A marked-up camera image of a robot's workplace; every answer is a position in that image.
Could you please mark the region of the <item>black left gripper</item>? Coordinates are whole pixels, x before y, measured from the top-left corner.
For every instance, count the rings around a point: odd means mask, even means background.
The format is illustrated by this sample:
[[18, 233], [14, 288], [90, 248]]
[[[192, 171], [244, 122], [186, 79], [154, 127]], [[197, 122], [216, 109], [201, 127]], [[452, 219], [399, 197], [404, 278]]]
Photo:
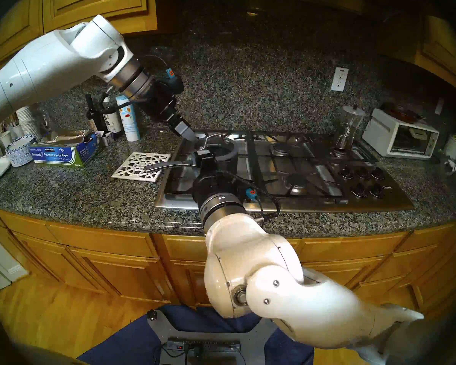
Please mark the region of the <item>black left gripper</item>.
[[138, 99], [138, 106], [153, 122], [168, 124], [177, 136], [189, 142], [196, 142], [197, 136], [190, 124], [177, 113], [177, 95], [184, 90], [181, 78], [153, 80], [148, 90]]

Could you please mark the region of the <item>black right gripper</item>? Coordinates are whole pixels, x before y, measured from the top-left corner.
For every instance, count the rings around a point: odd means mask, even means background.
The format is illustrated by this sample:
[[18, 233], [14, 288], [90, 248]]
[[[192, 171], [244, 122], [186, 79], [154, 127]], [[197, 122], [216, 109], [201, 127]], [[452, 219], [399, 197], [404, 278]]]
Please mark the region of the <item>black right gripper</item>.
[[[194, 151], [194, 164], [200, 170], [217, 170], [216, 157], [207, 149]], [[219, 193], [232, 194], [243, 200], [241, 182], [233, 172], [218, 170], [212, 174], [199, 174], [192, 184], [192, 197], [197, 207]]]

